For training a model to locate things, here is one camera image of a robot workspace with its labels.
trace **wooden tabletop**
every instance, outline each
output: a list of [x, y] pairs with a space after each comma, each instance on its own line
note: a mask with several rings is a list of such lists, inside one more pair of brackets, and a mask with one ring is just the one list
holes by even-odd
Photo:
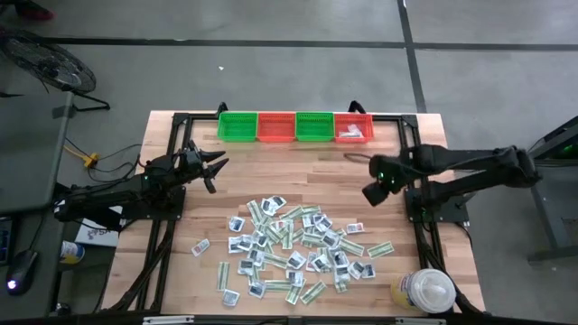
[[[173, 111], [151, 112], [144, 134], [142, 160], [165, 154]], [[442, 118], [438, 114], [419, 114], [419, 131], [424, 144], [446, 145]], [[230, 162], [214, 181], [217, 193], [209, 194], [202, 181], [187, 185], [183, 218], [177, 223], [172, 244], [171, 262], [163, 299], [163, 314], [241, 314], [241, 315], [316, 315], [316, 316], [401, 316], [416, 315], [391, 299], [390, 284], [399, 276], [419, 269], [415, 235], [406, 219], [402, 195], [390, 196], [372, 208], [361, 189], [372, 182], [368, 166], [347, 162], [343, 153], [399, 153], [396, 125], [376, 122], [375, 139], [368, 144], [303, 143], [223, 143], [217, 137], [217, 121], [197, 121], [192, 138], [205, 151], [226, 150]], [[448, 181], [446, 172], [433, 179]], [[366, 248], [363, 257], [348, 253], [349, 260], [372, 262], [374, 279], [352, 280], [349, 290], [337, 294], [332, 274], [304, 272], [307, 285], [302, 294], [319, 279], [327, 284], [323, 294], [310, 305], [295, 306], [284, 300], [286, 292], [266, 292], [262, 300], [247, 293], [247, 277], [237, 274], [238, 260], [245, 254], [228, 254], [228, 237], [238, 236], [228, 230], [231, 216], [246, 218], [242, 233], [253, 232], [246, 204], [271, 195], [284, 197], [288, 204], [282, 212], [296, 205], [320, 205], [333, 221], [333, 228], [363, 222], [366, 232], [348, 235], [347, 239]], [[296, 227], [302, 227], [301, 221]], [[103, 308], [122, 296], [143, 268], [151, 222], [142, 220], [120, 235], [117, 252], [108, 278]], [[448, 273], [470, 301], [484, 309], [476, 265], [468, 238], [453, 224], [440, 224], [443, 255]], [[210, 248], [194, 257], [191, 248], [208, 238]], [[391, 241], [395, 252], [370, 260], [367, 248]], [[295, 244], [294, 249], [307, 256], [309, 248]], [[288, 257], [293, 251], [274, 246], [275, 254]], [[219, 262], [230, 262], [228, 288], [241, 293], [235, 308], [225, 307], [217, 289]], [[267, 265], [261, 279], [284, 279], [284, 270]], [[154, 295], [156, 272], [149, 288]]]

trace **plastic basket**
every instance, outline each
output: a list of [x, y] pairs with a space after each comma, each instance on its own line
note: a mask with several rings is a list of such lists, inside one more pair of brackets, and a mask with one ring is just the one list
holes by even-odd
[[297, 140], [331, 141], [335, 136], [333, 113], [297, 113]]
[[256, 139], [257, 113], [219, 114], [219, 138], [227, 142], [253, 142]]
[[292, 142], [295, 139], [295, 113], [259, 113], [257, 130], [259, 141]]
[[[363, 134], [361, 138], [340, 137], [340, 132], [348, 132], [349, 125], [356, 125]], [[373, 139], [373, 117], [370, 114], [335, 114], [335, 142], [366, 143]]]

